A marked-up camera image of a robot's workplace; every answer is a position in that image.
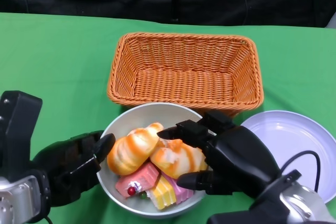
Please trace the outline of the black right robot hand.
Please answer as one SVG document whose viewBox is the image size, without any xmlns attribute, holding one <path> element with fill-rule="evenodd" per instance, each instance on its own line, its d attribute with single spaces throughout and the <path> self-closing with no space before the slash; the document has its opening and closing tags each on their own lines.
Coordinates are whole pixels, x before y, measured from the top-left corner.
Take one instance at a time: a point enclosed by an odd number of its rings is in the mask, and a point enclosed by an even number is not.
<svg viewBox="0 0 336 224">
<path fill-rule="evenodd" d="M 197 122 L 186 120 L 158 133 L 165 140 L 180 139 L 201 149 L 211 170 L 180 175 L 177 185 L 209 195 L 241 191 L 257 198 L 280 175 L 280 168 L 264 143 L 224 113 L 212 110 Z"/>
</svg>

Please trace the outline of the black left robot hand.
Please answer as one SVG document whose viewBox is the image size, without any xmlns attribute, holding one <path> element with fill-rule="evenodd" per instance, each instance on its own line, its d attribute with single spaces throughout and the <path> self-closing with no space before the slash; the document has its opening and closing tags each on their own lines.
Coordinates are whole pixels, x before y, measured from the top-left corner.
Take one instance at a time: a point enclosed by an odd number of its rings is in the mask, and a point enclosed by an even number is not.
<svg viewBox="0 0 336 224">
<path fill-rule="evenodd" d="M 85 133 L 53 143 L 38 152 L 34 164 L 46 172 L 51 206 L 68 205 L 99 183 L 100 164 L 115 144 L 115 136 L 102 131 Z"/>
</svg>

